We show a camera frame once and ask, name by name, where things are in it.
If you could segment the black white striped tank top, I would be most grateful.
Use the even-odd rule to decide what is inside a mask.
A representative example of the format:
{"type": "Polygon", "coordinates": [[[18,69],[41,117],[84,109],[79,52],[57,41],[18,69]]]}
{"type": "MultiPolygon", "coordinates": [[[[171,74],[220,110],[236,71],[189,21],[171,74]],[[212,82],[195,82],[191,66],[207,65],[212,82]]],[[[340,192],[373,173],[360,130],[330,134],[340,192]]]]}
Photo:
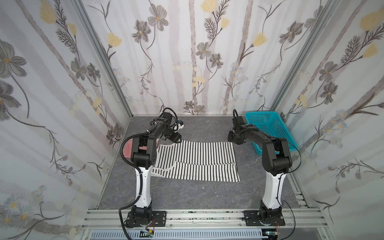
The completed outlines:
{"type": "Polygon", "coordinates": [[[152,176],[191,181],[240,181],[234,146],[230,142],[182,141],[159,145],[152,176]]]}

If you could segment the red white striped tank top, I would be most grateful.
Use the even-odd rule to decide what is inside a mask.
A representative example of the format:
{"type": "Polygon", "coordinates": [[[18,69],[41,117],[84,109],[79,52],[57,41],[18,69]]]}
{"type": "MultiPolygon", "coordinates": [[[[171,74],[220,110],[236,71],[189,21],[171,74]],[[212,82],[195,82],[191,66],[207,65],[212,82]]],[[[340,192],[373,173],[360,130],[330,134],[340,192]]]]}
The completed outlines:
{"type": "Polygon", "coordinates": [[[120,149],[120,155],[122,158],[130,159],[132,154],[132,146],[133,146],[133,139],[125,139],[121,149],[120,149]]]}

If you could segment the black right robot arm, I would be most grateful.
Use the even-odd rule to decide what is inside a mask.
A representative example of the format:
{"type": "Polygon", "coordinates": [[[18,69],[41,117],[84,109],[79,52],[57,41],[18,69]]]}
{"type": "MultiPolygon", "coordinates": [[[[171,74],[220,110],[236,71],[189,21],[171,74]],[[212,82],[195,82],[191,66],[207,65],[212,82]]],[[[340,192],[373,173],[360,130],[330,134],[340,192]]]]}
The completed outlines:
{"type": "Polygon", "coordinates": [[[270,136],[252,124],[246,124],[237,111],[233,111],[232,122],[233,129],[228,134],[229,142],[242,145],[246,140],[251,140],[262,148],[266,187],[257,219],[264,226],[284,226],[281,204],[282,183],[293,164],[288,141],[270,136]]]}

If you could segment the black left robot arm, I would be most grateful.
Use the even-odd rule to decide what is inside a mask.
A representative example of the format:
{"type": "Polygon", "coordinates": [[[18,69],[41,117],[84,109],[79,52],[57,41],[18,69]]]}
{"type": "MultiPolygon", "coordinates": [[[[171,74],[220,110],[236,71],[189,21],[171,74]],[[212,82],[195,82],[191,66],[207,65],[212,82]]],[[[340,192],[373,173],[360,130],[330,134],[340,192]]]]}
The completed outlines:
{"type": "Polygon", "coordinates": [[[151,225],[152,197],[151,173],[157,160],[157,142],[161,137],[174,143],[181,141],[177,115],[164,112],[155,118],[149,129],[132,138],[131,161],[137,174],[137,201],[133,204],[132,221],[141,226],[151,225]]]}

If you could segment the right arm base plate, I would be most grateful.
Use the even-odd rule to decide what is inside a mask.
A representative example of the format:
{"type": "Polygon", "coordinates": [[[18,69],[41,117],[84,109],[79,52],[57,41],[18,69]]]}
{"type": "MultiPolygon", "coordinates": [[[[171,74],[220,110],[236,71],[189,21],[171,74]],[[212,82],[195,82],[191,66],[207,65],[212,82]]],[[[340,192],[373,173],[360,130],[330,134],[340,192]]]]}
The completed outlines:
{"type": "Polygon", "coordinates": [[[243,220],[248,227],[276,227],[285,226],[286,222],[282,214],[282,209],[244,211],[243,220]]]}

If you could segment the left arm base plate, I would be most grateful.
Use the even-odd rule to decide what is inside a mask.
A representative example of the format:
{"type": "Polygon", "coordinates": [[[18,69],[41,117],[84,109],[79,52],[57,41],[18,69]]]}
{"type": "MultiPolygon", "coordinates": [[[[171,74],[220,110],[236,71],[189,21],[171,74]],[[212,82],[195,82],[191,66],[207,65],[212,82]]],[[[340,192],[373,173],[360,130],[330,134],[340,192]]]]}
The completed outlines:
{"type": "Polygon", "coordinates": [[[165,227],[167,219],[166,211],[134,212],[130,211],[124,225],[127,228],[133,227],[165,227]]]}

